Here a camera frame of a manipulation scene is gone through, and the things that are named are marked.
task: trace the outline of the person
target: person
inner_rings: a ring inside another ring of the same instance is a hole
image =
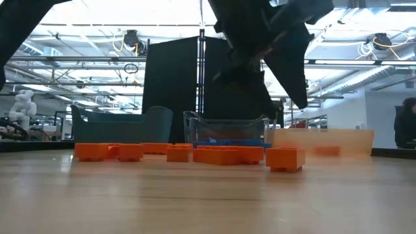
[[[396,115],[395,141],[401,149],[416,147],[416,97],[405,99],[402,109]]]

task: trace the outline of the ceiling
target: ceiling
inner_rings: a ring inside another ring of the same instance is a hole
[[[199,29],[205,28],[206,36],[222,38],[216,34],[213,25],[215,15],[207,0],[73,0],[55,5],[25,42],[26,46],[42,51],[45,47],[52,47],[64,56],[97,56],[97,57],[130,57],[133,52],[117,48],[121,46],[122,35],[126,30],[135,29],[143,41],[150,39],[151,43],[160,43],[178,38],[199,35]],[[306,59],[356,60],[396,59],[391,50],[369,53],[363,43],[375,33],[387,33],[393,42],[395,52],[400,52],[415,45],[416,14],[414,12],[388,12],[388,8],[345,9],[336,8],[323,17],[315,25],[307,25],[310,33],[315,34],[314,42],[309,46]],[[22,52],[15,55],[27,56]],[[50,79],[52,70],[36,69],[33,66],[43,64],[34,62],[14,62],[22,69],[30,70]],[[79,65],[74,62],[66,65]],[[106,63],[85,63],[93,66],[108,66]],[[137,64],[144,68],[145,63]],[[72,70],[64,74],[59,82],[86,81],[94,83],[119,83],[128,76],[123,70],[119,74],[114,70]],[[265,68],[265,83],[270,95],[285,96],[284,89],[277,82],[268,68]],[[55,77],[61,76],[66,70],[56,70]],[[306,78],[315,83],[322,78],[339,72],[335,69],[305,69]],[[19,74],[9,76],[10,81],[22,81]],[[383,82],[391,82],[390,77]],[[129,80],[138,83],[144,81],[144,70],[130,75]],[[141,106],[141,87],[96,86],[78,89],[74,86],[50,87],[63,92],[108,92],[138,94],[133,102]],[[78,97],[67,96],[71,100]],[[88,96],[88,100],[98,100]]]

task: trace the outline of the transparent bin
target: transparent bin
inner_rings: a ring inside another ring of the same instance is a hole
[[[185,142],[216,142],[218,140],[255,140],[264,142],[265,131],[275,128],[265,115],[256,120],[206,120],[196,112],[183,113]]]

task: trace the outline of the table surface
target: table surface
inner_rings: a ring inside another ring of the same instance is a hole
[[[308,158],[264,165],[78,162],[0,154],[0,233],[415,233],[416,161]]]

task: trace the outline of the desk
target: desk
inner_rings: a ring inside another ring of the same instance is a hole
[[[415,233],[416,161],[257,166],[0,157],[0,233]]]

